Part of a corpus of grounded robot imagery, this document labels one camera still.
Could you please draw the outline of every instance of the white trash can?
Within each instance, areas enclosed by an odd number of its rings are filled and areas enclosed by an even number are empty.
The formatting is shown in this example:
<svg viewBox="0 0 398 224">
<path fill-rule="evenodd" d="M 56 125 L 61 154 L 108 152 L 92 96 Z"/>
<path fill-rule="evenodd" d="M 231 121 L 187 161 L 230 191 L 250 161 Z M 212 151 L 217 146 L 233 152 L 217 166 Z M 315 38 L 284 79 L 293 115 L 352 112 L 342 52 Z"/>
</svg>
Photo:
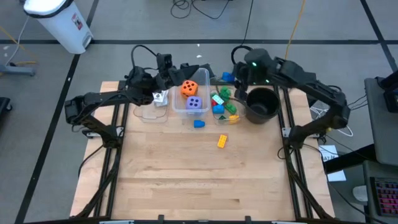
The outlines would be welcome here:
<svg viewBox="0 0 398 224">
<path fill-rule="evenodd" d="M 25 13 L 36 18 L 67 51 L 82 54 L 93 38 L 73 0 L 26 0 Z"/>
</svg>

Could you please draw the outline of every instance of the white paper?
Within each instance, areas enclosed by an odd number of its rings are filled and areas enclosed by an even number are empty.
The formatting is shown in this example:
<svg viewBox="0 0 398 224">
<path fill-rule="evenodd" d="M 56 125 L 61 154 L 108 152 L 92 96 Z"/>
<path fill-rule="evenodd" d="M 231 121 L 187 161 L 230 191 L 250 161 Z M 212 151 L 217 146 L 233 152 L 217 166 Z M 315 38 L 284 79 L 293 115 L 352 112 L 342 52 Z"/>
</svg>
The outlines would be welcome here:
<svg viewBox="0 0 398 224">
<path fill-rule="evenodd" d="M 336 155 L 337 154 L 336 146 L 334 146 L 334 145 L 331 145 L 331 146 L 319 146 L 319 150 L 322 153 L 322 159 L 323 159 L 324 162 L 326 162 L 326 161 L 328 161 L 330 159 L 334 159 L 334 158 L 338 157 L 338 155 Z M 346 176 L 344 175 L 344 171 L 341 170 L 341 171 L 337 171 L 337 172 L 328 174 L 328 179 L 329 179 L 330 182 L 346 181 Z"/>
</svg>

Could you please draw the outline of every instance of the purple dice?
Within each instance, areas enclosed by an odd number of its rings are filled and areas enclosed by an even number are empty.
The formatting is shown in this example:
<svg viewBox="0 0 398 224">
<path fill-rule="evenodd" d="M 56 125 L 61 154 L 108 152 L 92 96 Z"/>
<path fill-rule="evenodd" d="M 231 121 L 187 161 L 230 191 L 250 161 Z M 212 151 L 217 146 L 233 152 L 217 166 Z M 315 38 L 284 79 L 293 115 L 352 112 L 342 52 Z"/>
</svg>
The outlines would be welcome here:
<svg viewBox="0 0 398 224">
<path fill-rule="evenodd" d="M 198 96 L 190 96 L 185 104 L 187 110 L 201 109 L 201 98 Z"/>
</svg>

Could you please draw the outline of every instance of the trash can label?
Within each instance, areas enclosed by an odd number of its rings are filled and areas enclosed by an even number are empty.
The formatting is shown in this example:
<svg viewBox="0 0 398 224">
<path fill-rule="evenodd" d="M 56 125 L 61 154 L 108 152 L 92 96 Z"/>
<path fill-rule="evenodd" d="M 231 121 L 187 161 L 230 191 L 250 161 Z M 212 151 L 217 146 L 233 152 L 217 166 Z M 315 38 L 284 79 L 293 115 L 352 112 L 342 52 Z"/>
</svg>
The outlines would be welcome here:
<svg viewBox="0 0 398 224">
<path fill-rule="evenodd" d="M 81 20 L 79 19 L 76 13 L 74 13 L 74 15 L 72 16 L 72 21 L 75 23 L 78 30 L 80 30 L 83 27 L 83 24 L 81 23 Z"/>
</svg>

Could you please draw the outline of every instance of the orange dice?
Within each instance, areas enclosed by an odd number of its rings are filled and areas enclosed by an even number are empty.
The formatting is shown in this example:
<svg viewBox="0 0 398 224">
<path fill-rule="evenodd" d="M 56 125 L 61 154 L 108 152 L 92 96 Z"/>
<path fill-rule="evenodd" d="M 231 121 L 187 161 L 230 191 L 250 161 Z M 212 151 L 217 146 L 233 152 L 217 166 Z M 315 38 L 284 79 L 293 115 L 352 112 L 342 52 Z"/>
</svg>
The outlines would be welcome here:
<svg viewBox="0 0 398 224">
<path fill-rule="evenodd" d="M 198 92 L 198 84 L 191 80 L 185 80 L 181 86 L 181 94 L 186 99 L 195 96 Z"/>
</svg>

